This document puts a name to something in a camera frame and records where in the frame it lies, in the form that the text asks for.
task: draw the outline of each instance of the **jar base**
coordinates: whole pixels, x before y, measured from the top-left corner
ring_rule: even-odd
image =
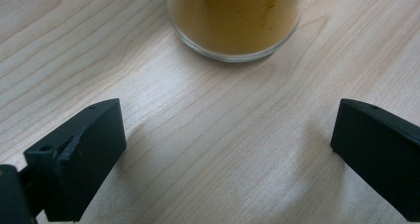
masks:
[[[293,35],[293,33],[296,31],[297,26],[299,25],[299,21],[300,20],[297,21],[297,23],[290,30],[287,36],[284,37],[280,42],[278,42],[274,46],[266,50],[254,53],[254,54],[247,54],[247,55],[225,55],[225,54],[218,54],[218,53],[207,51],[203,49],[202,47],[198,46],[197,44],[195,44],[194,42],[192,42],[191,40],[189,40],[188,37],[186,37],[186,35],[184,35],[176,27],[176,25],[173,25],[173,27],[176,29],[178,36],[182,39],[183,42],[185,42],[190,48],[192,48],[194,51],[196,51],[197,53],[203,56],[206,56],[206,57],[218,60],[218,61],[222,61],[222,62],[248,62],[248,61],[256,60],[256,59],[273,54],[280,46],[282,46]]]

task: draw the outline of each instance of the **wooden table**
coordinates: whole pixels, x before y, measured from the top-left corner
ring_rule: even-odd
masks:
[[[244,64],[185,46],[165,0],[0,0],[0,30],[1,164],[121,99],[128,150],[81,223],[406,222],[330,140],[341,98],[420,124],[420,0],[309,0]]]

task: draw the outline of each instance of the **light wood surface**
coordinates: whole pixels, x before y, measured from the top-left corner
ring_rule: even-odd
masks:
[[[0,0],[0,163],[118,97],[128,150],[80,223],[405,223],[329,145],[341,98],[420,125],[419,61],[420,0],[309,0],[244,64],[185,46],[165,0]]]

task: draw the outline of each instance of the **jar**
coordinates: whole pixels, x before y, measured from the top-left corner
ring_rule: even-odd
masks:
[[[195,51],[241,62],[272,54],[295,30],[305,0],[166,0],[173,26]]]

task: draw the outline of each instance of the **spice powder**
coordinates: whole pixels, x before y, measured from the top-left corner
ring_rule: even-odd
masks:
[[[291,33],[302,0],[169,0],[174,26],[202,49],[249,55]]]

